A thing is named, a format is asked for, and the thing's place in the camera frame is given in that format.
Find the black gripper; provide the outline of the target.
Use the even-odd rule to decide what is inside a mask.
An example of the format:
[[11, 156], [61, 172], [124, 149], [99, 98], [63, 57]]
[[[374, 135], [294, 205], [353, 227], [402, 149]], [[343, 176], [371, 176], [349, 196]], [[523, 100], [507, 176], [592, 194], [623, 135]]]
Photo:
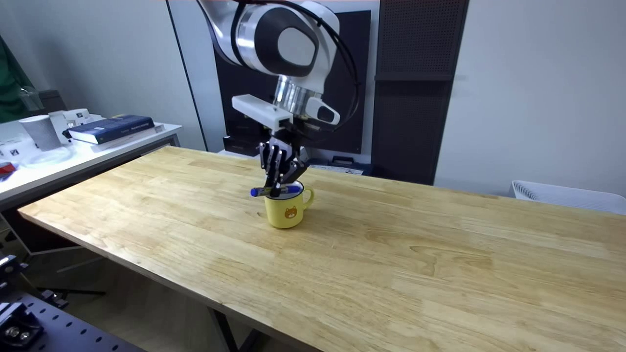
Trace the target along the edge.
[[306, 135], [294, 125], [273, 131], [261, 151], [261, 166], [267, 172], [265, 188], [294, 184], [310, 168]]

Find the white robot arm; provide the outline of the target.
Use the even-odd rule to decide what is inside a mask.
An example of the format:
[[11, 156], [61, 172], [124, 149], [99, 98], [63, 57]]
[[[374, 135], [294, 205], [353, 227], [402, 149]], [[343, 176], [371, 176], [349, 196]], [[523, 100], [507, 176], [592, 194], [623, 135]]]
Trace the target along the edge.
[[259, 145], [267, 180], [255, 194], [281, 198], [294, 190], [310, 166], [310, 131], [320, 123], [341, 123], [341, 113], [324, 100], [341, 45], [341, 22], [318, 0], [196, 2], [224, 59], [277, 78], [271, 102], [239, 94], [232, 106], [271, 131]]

